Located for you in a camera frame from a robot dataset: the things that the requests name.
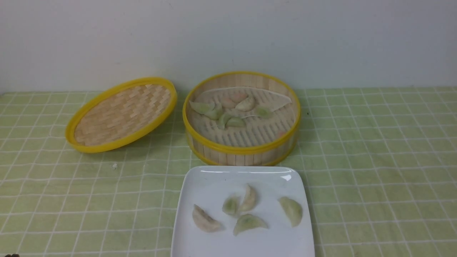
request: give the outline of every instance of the yellow plastic rim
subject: yellow plastic rim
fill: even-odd
[[[213,80],[215,78],[218,78],[218,77],[232,75],[232,74],[250,74],[250,75],[258,75],[258,76],[267,77],[267,78],[274,80],[274,81],[278,82],[279,84],[283,85],[285,88],[287,88],[290,91],[290,93],[292,94],[292,97],[295,99],[295,101],[297,101],[297,103],[300,103],[297,95],[292,90],[292,88],[290,88],[284,82],[282,82],[281,80],[279,80],[273,76],[263,74],[263,73],[253,72],[253,71],[231,71],[231,72],[221,73],[221,74],[207,78],[206,80],[200,82],[200,84],[198,84],[194,89],[192,89],[192,91],[187,95],[186,100],[184,101],[184,106],[182,107],[182,118],[184,120],[184,126],[185,126],[186,130],[188,131],[188,133],[193,138],[195,138],[197,141],[199,141],[200,143],[202,143],[203,145],[205,145],[208,148],[211,148],[211,149],[214,149],[216,151],[223,152],[226,154],[235,154],[235,155],[253,155],[253,154],[259,153],[260,151],[263,152],[263,151],[272,150],[272,149],[282,145],[283,143],[285,143],[298,129],[298,124],[300,122],[300,117],[301,117],[300,108],[298,109],[297,120],[295,120],[295,123],[292,125],[291,129],[289,131],[287,131],[287,133],[285,133],[282,137],[276,139],[273,142],[270,142],[270,143],[264,144],[264,145],[251,146],[251,147],[234,147],[234,146],[221,145],[221,144],[208,140],[207,138],[203,137],[197,131],[194,130],[194,128],[191,126],[191,124],[187,120],[187,115],[186,115],[186,106],[187,106],[187,103],[189,102],[191,95],[193,95],[193,93],[206,82]]]
[[[202,160],[203,162],[205,162],[206,164],[208,165],[214,165],[214,166],[218,166],[218,165],[221,165],[220,163],[217,163],[217,162],[214,162],[206,157],[204,157],[203,155],[201,155],[197,150],[195,150],[195,148],[190,144],[189,142],[189,137],[187,137],[187,143],[189,144],[189,147],[190,149],[192,150],[192,152],[200,159]],[[279,158],[275,159],[274,161],[272,162],[268,162],[266,164],[263,164],[262,166],[274,166],[278,163],[280,163],[281,161],[283,161],[284,159],[286,159],[289,154],[293,151],[293,149],[295,148],[295,145],[297,144],[297,141],[298,141],[298,138],[294,140],[294,142],[292,143],[292,147],[287,151],[287,153],[285,153],[284,155],[280,156]]]
[[[135,86],[143,86],[143,85],[160,85],[164,86],[166,89],[170,91],[170,104],[167,108],[163,111],[161,115],[159,115],[154,121],[149,123],[148,125],[144,126],[137,132],[130,134],[124,138],[119,140],[103,144],[103,145],[94,145],[94,146],[85,146],[79,144],[76,139],[74,138],[74,131],[76,126],[79,124],[81,119],[88,113],[93,107],[99,104],[101,101],[110,98],[111,96],[131,87]],[[70,122],[65,129],[65,138],[67,139],[68,143],[73,146],[76,150],[83,152],[83,153],[99,153],[105,152],[109,150],[113,150],[122,146],[125,146],[129,143],[132,143],[141,137],[144,137],[147,133],[154,130],[158,127],[165,119],[171,114],[173,109],[176,106],[177,102],[177,93],[175,86],[173,83],[164,78],[156,78],[156,77],[147,77],[147,78],[140,78],[136,80],[131,80],[120,85],[117,85],[113,88],[108,89],[107,91],[99,94],[97,97],[92,99],[90,102],[85,104],[81,109],[79,109],[76,114],[71,118]]]

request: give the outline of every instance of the woven bamboo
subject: woven bamboo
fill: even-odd
[[[248,113],[244,119],[246,127],[221,130],[215,121],[193,111],[189,104],[189,101],[220,102],[236,92],[245,92],[254,97],[257,104],[274,110],[272,117],[261,119]],[[215,76],[198,85],[184,104],[189,145],[208,164],[273,165],[284,159],[297,141],[300,103],[288,86],[267,75],[239,72]]]
[[[74,131],[81,145],[104,145],[125,138],[153,122],[169,106],[171,92],[160,85],[123,90],[93,107]]]

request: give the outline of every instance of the green checkered tablecloth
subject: green checkered tablecloth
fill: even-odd
[[[457,88],[298,90],[318,257],[454,257]],[[127,147],[81,154],[65,125],[96,92],[0,96],[0,256],[165,257],[189,150],[176,110]]]

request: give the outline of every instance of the bamboo steamer lid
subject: bamboo steamer lid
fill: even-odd
[[[87,153],[122,147],[159,126],[176,100],[176,90],[166,79],[123,83],[85,104],[69,122],[66,138],[75,149]]]

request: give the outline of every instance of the dumpling wrapper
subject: dumpling wrapper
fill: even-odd
[[[216,232],[222,228],[222,224],[219,221],[211,218],[211,216],[196,204],[194,204],[192,218],[195,225],[204,232]]]
[[[216,107],[213,110],[205,113],[205,116],[212,120],[218,120],[223,113],[224,110],[222,109],[222,105],[220,103],[217,103]]]
[[[251,96],[248,96],[246,99],[241,101],[235,106],[235,109],[242,112],[248,112],[255,107],[255,99]]]
[[[225,112],[219,117],[218,120],[218,128],[224,130],[225,129],[225,124],[231,119],[232,115],[228,114]]]
[[[227,127],[246,127],[246,122],[242,118],[239,117],[231,117],[227,123],[225,124]]]
[[[238,208],[238,197],[231,196],[224,201],[222,211],[230,216],[235,216]]]
[[[199,114],[205,114],[207,112],[210,112],[214,109],[216,104],[214,102],[212,103],[204,103],[204,102],[189,102],[191,108],[198,112]]]
[[[268,119],[273,116],[273,113],[266,107],[258,105],[255,109],[254,112],[257,116],[259,116],[262,119]]]
[[[259,217],[252,214],[241,215],[236,221],[236,225],[233,229],[233,235],[237,236],[239,233],[251,230],[255,228],[265,228],[268,229],[267,224]]]
[[[239,212],[246,212],[254,209],[257,201],[257,192],[249,184],[246,186],[246,194],[242,204],[239,207]]]
[[[232,96],[230,96],[230,99],[234,102],[234,103],[240,103],[241,101],[243,101],[244,99],[246,99],[248,97],[248,94],[246,93],[234,93]]]
[[[227,109],[233,109],[236,106],[236,103],[230,99],[230,97],[224,97],[221,100],[222,106]]]
[[[289,218],[292,227],[296,227],[300,224],[303,217],[303,208],[295,200],[288,197],[279,198],[279,204],[281,204],[284,213]]]

